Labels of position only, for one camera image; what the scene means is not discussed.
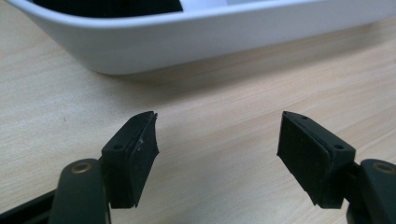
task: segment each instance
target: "white plastic container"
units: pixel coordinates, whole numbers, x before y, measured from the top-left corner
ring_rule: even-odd
[[[111,75],[187,63],[396,15],[396,0],[228,0],[226,6],[198,4],[184,12],[120,19],[83,18],[29,0],[7,1],[86,67]]]

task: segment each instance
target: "wooden table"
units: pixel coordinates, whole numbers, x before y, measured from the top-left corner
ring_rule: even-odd
[[[148,110],[161,153],[113,223],[346,223],[347,203],[314,206],[276,156],[284,110],[357,162],[396,163],[396,18],[125,77],[81,66],[4,1],[0,30],[0,212],[55,189]]]

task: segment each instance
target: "brass screw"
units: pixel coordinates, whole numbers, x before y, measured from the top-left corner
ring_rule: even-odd
[[[92,168],[92,165],[88,162],[81,162],[72,167],[73,174],[82,174]]]
[[[383,162],[375,162],[375,163],[373,163],[373,167],[376,170],[378,170],[384,174],[396,175],[396,168],[394,168],[393,166],[387,165]]]

